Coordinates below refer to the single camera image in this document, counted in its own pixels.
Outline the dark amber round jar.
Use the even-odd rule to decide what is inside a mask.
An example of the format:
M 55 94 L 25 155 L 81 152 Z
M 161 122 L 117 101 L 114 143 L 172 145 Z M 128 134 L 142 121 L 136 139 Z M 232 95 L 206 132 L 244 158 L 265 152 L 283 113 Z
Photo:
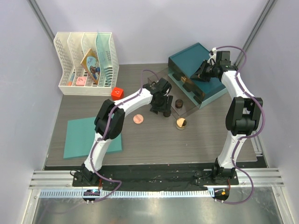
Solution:
M 177 99 L 177 100 L 175 101 L 175 107 L 176 107 L 177 109 L 182 108 L 182 107 L 183 107 L 183 104 L 184 104 L 184 102 L 183 102 L 183 100 L 181 100 L 181 99 Z

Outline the clear smoked drawer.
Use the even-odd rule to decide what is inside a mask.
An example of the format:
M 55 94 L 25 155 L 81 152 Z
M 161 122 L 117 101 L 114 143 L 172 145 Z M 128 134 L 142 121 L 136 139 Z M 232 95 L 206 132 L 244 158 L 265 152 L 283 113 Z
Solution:
M 192 113 L 200 109 L 201 103 L 197 102 L 194 97 L 194 93 L 191 90 L 187 90 L 187 87 L 183 81 L 178 81 L 175 78 L 175 73 L 166 68 L 157 73 L 157 75 L 151 75 L 148 78 L 148 83 L 156 82 L 158 78 L 164 78 L 172 85 L 170 95 L 173 96 L 171 104 L 171 114 L 176 119 L 186 118 Z
M 174 78 L 175 81 L 182 84 L 189 92 L 192 92 L 200 101 L 203 101 L 206 94 L 204 92 L 204 82 L 199 80 L 193 80 L 188 77 L 174 60 L 168 58 L 168 68 L 171 73 L 170 78 Z

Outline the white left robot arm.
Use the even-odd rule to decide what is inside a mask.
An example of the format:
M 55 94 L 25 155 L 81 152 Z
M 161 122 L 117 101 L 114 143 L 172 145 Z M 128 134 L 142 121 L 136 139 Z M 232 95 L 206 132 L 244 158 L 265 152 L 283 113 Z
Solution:
M 112 140 L 118 137 L 123 128 L 125 117 L 144 105 L 151 105 L 150 111 L 164 116 L 171 115 L 170 95 L 172 85 L 161 78 L 158 82 L 144 84 L 137 92 L 120 100 L 107 99 L 103 102 L 96 118 L 95 138 L 91 151 L 74 175 L 74 180 L 86 186 L 95 186 L 101 178 L 98 171 L 102 168 L 104 156 Z

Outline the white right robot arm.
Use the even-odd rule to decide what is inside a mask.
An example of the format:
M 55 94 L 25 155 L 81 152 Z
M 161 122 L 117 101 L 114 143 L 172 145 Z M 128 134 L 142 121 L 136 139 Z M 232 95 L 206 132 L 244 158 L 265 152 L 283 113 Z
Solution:
M 198 71 L 191 76 L 191 79 L 200 81 L 209 81 L 211 78 L 218 78 L 232 99 L 225 119 L 227 138 L 210 174 L 214 183 L 222 184 L 234 178 L 239 152 L 246 139 L 259 126 L 263 100 L 249 92 L 237 67 L 228 62 L 211 64 L 209 60 L 204 60 Z

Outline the teal drawer cabinet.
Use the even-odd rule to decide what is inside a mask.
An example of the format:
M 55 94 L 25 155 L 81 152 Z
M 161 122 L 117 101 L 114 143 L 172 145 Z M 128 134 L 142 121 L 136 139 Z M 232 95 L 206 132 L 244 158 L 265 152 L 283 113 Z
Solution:
M 168 76 L 199 109 L 228 91 L 213 74 L 216 53 L 196 43 L 168 58 Z

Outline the pink round compact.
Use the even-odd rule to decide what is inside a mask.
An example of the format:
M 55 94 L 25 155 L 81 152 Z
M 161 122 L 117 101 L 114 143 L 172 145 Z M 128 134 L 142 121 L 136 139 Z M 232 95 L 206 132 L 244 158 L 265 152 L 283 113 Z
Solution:
M 133 117 L 133 122 L 136 124 L 141 124 L 144 121 L 144 117 L 141 114 L 137 114 Z

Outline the red cube block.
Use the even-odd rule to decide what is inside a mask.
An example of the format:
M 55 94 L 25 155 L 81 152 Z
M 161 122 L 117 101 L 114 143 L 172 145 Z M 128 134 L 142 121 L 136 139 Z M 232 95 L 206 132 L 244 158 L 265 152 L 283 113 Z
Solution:
M 124 98 L 124 90 L 119 87 L 114 87 L 111 92 L 111 98 L 113 101 L 117 101 Z

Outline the illustrated picture book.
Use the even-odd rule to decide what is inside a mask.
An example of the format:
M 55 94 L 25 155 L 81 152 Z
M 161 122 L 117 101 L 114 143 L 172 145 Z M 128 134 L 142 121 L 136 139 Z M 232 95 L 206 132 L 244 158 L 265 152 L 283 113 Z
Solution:
M 97 55 L 92 49 L 88 49 L 80 64 L 86 70 L 91 79 L 98 84 L 101 73 L 100 63 Z

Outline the pink square eraser box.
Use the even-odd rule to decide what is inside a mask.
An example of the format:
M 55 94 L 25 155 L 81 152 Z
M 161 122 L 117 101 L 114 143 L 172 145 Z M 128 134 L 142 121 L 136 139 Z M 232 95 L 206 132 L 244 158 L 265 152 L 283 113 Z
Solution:
M 76 86 L 85 86 L 87 77 L 78 77 L 76 80 Z

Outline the white mesh file organizer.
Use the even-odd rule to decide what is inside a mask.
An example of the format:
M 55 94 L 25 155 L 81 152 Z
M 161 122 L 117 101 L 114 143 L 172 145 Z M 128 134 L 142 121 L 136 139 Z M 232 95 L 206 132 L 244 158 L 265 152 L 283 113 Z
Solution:
M 111 32 L 57 32 L 54 46 L 61 63 L 64 95 L 110 96 L 119 62 Z

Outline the orange blue marker pen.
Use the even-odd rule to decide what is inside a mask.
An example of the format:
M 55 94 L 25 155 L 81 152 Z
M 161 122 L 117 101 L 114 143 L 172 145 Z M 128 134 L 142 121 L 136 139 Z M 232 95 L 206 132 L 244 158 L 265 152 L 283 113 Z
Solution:
M 74 77 L 75 77 L 75 72 L 72 72 L 72 74 L 69 77 L 68 83 L 67 83 L 68 86 L 72 86 Z

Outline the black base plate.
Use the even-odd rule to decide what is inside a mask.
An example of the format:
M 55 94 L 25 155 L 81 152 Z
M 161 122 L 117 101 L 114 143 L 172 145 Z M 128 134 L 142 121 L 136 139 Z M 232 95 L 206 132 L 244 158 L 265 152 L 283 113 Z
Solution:
M 105 178 L 100 178 L 95 185 L 102 186 L 103 189 L 112 190 L 117 186 L 117 182 L 122 182 L 120 190 L 137 190 L 137 191 L 162 191 L 175 189 L 198 189 L 204 185 L 238 185 L 238 176 L 235 173 L 233 179 L 213 181 L 211 179 L 211 163 L 180 163 L 180 164 L 146 164 L 146 165 L 111 165 L 103 166 L 98 173 Z M 84 186 L 73 179 L 75 187 Z

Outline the aluminium front rail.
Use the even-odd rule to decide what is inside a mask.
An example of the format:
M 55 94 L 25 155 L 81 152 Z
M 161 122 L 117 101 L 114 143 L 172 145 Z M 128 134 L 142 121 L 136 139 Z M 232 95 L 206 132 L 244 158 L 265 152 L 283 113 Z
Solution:
M 162 197 L 210 197 L 220 189 L 283 187 L 280 172 L 276 168 L 249 168 L 246 173 L 237 171 L 231 180 L 211 180 L 209 170 L 130 170 L 107 171 L 110 179 L 121 179 L 122 184 L 97 180 L 83 183 L 72 171 L 35 171 L 29 189 L 39 189 L 45 197 L 93 197 L 95 193 L 112 198 L 162 198 Z

